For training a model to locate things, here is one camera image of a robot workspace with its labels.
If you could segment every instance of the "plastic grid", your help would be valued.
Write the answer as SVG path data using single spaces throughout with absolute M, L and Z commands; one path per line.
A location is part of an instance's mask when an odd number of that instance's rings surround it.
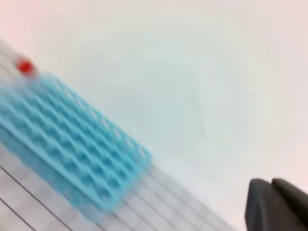
M 81 211 L 110 210 L 151 160 L 52 76 L 1 89 L 0 141 Z
M 185 188 L 153 165 L 147 168 L 118 206 L 101 220 L 90 222 L 1 144 L 0 229 L 235 231 Z

